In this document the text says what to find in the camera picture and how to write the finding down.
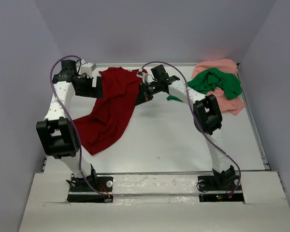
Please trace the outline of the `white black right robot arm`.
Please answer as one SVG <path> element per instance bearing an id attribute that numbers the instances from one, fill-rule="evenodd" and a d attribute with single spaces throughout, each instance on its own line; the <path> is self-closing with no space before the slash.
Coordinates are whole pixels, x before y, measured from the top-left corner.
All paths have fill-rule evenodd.
<path id="1" fill-rule="evenodd" d="M 204 191 L 237 190 L 241 184 L 239 165 L 224 151 L 221 127 L 222 114 L 214 95 L 201 94 L 188 86 L 185 77 L 169 76 L 164 63 L 151 69 L 152 82 L 148 82 L 145 68 L 137 70 L 142 79 L 136 105 L 148 102 L 157 93 L 164 92 L 187 104 L 196 129 L 204 136 L 212 160 L 213 175 L 201 178 Z"/>

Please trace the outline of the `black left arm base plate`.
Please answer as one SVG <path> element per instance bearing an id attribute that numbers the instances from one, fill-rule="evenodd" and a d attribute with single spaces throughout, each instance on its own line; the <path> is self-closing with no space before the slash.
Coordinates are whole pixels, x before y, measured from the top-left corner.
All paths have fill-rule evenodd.
<path id="1" fill-rule="evenodd" d="M 73 175 L 69 180 L 67 201 L 70 203 L 112 203 L 114 177 L 98 175 L 96 181 L 88 178 L 88 183 Z"/>

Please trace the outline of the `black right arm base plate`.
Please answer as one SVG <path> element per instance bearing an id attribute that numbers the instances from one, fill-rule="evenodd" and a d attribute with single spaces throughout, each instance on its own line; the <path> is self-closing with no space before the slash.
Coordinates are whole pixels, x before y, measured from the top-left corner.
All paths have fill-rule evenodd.
<path id="1" fill-rule="evenodd" d="M 199 202 L 244 202 L 241 185 L 235 189 L 237 182 L 238 175 L 224 184 L 216 183 L 213 175 L 198 176 L 196 188 L 199 191 Z"/>

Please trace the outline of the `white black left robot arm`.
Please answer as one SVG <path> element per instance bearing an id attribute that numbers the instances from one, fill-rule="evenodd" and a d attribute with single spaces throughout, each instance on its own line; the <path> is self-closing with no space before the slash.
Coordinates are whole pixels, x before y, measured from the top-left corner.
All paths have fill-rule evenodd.
<path id="1" fill-rule="evenodd" d="M 53 96 L 46 116 L 36 123 L 36 130 L 45 154 L 63 162 L 73 173 L 74 181 L 92 191 L 97 186 L 97 174 L 82 156 L 80 136 L 70 115 L 70 105 L 73 96 L 102 98 L 102 79 L 93 76 L 96 64 L 73 58 L 59 60 L 60 72 L 50 73 Z"/>

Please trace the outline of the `red t-shirt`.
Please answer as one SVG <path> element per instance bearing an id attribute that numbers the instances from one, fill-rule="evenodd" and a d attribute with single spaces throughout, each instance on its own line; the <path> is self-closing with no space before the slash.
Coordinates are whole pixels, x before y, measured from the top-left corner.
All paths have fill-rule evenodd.
<path id="1" fill-rule="evenodd" d="M 137 70 L 111 67 L 100 71 L 103 98 L 91 113 L 75 119 L 81 144 L 90 155 L 112 146 L 123 135 L 135 108 L 142 78 Z"/>

